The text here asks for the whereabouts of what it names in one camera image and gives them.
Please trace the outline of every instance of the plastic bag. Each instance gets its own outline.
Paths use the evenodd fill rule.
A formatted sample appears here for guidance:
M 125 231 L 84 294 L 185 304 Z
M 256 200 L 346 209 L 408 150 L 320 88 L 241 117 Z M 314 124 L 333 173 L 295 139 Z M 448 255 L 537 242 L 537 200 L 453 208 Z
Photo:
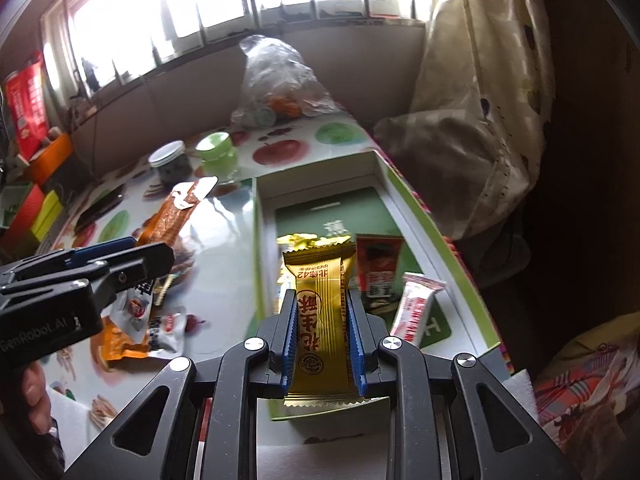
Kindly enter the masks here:
M 233 126 L 270 128 L 302 115 L 340 111 L 292 46 L 256 34 L 242 40 L 240 48 L 247 60 L 238 109 L 231 114 Z

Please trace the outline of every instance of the screw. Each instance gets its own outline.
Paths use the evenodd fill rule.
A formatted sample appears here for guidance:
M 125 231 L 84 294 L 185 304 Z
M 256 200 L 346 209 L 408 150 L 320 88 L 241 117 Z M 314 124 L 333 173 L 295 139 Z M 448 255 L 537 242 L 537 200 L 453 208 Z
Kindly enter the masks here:
M 189 368 L 190 361 L 186 357 L 176 357 L 169 362 L 169 368 L 174 372 L 183 372 Z
M 247 350 L 256 351 L 264 346 L 264 341 L 259 337 L 250 337 L 244 342 L 244 347 Z
M 471 368 L 476 364 L 476 358 L 473 357 L 471 354 L 467 354 L 467 353 L 459 354 L 456 357 L 456 361 L 463 368 Z
M 389 350 L 398 350 L 402 346 L 402 339 L 394 335 L 390 335 L 382 340 L 382 346 Z

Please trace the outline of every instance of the patterned fabric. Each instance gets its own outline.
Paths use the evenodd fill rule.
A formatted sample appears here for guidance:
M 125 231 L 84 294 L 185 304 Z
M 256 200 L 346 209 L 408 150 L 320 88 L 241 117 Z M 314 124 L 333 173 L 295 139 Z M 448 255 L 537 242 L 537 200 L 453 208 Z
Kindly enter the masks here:
M 639 429 L 639 343 L 640 314 L 621 316 L 570 342 L 534 386 L 540 425 L 583 480 Z
M 62 471 L 65 470 L 65 452 L 62 449 L 62 443 L 60 442 L 60 436 L 58 433 L 58 422 L 55 418 L 51 419 L 51 429 L 49 430 L 49 439 L 51 441 L 51 449 L 55 455 Z

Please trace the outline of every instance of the red and white packet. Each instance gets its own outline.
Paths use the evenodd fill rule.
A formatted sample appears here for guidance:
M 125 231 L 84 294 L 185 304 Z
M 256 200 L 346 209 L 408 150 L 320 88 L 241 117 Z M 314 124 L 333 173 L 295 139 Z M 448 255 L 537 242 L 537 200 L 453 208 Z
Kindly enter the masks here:
M 140 344 L 148 328 L 153 304 L 155 280 L 146 280 L 134 288 L 123 290 L 111 303 L 109 317 L 135 343 Z
M 430 280 L 415 272 L 405 272 L 402 279 L 404 290 L 390 334 L 418 346 L 436 292 L 445 288 L 447 284 Z
M 11 74 L 4 83 L 6 99 L 14 120 L 15 139 L 20 154 L 29 160 L 47 136 L 49 124 L 42 94 L 42 66 L 39 52 L 33 63 Z

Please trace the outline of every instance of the fruit pattern tablecloth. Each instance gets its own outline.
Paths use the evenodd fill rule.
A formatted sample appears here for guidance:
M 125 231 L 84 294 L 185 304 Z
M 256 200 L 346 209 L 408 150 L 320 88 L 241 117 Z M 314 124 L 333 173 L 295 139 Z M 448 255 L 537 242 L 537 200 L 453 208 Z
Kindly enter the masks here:
M 194 152 L 196 136 L 185 141 L 194 176 L 203 176 Z M 180 277 L 169 289 L 163 311 L 184 307 L 204 323 L 189 334 L 186 355 L 194 361 L 221 356 L 255 334 L 254 197 L 252 178 L 292 166 L 375 149 L 375 143 L 347 114 L 303 118 L 267 130 L 232 132 L 238 149 L 235 182 L 216 187 L 215 197 L 191 217 L 188 243 L 177 256 Z M 126 184 L 122 203 L 78 236 L 73 227 L 93 202 Z M 86 247 L 128 235 L 138 236 L 167 192 L 146 157 L 107 174 L 90 186 L 72 209 L 55 248 Z M 123 360 L 110 367 L 100 357 L 99 340 L 82 341 L 43 359 L 47 383 L 92 405 L 101 396 L 122 409 L 164 366 L 153 359 Z

